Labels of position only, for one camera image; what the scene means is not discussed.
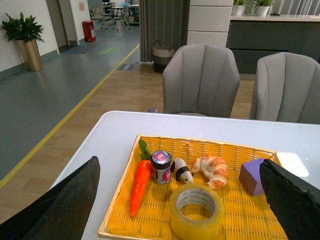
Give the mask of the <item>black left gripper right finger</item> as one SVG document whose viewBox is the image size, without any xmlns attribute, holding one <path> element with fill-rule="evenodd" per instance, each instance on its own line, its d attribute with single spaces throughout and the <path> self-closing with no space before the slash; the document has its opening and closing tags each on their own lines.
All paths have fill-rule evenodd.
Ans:
<svg viewBox="0 0 320 240">
<path fill-rule="evenodd" d="M 320 190 L 277 163 L 259 168 L 267 203 L 289 240 L 320 238 Z"/>
</svg>

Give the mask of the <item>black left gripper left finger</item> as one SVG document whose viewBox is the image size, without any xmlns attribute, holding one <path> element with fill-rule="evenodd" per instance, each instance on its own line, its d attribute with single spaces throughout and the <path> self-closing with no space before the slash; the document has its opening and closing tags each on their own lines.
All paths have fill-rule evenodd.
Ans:
<svg viewBox="0 0 320 240">
<path fill-rule="evenodd" d="M 96 156 L 0 225 L 2 240 L 80 240 L 96 199 Z"/>
</svg>

